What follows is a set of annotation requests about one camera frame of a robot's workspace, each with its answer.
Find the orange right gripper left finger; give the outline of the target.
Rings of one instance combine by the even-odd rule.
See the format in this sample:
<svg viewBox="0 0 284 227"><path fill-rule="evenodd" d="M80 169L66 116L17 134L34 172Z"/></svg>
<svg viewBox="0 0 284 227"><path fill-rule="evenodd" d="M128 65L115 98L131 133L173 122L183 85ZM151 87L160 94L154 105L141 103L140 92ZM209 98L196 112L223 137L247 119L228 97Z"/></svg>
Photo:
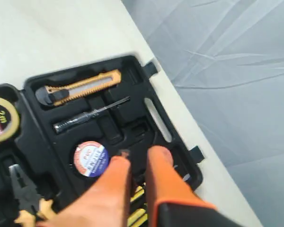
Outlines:
<svg viewBox="0 0 284 227"><path fill-rule="evenodd" d="M101 177L75 202L37 227L125 227L131 194L131 163L114 156Z"/></svg>

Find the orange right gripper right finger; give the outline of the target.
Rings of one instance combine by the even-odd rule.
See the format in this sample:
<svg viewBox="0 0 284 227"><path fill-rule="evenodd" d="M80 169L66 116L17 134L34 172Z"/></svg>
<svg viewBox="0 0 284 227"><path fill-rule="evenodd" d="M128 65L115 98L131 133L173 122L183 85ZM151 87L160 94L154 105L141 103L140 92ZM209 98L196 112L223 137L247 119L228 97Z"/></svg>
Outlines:
<svg viewBox="0 0 284 227"><path fill-rule="evenodd" d="M153 146L147 152L146 201L151 227L157 225L159 206L164 203L215 210L215 206L198 198L173 167L171 152Z"/></svg>

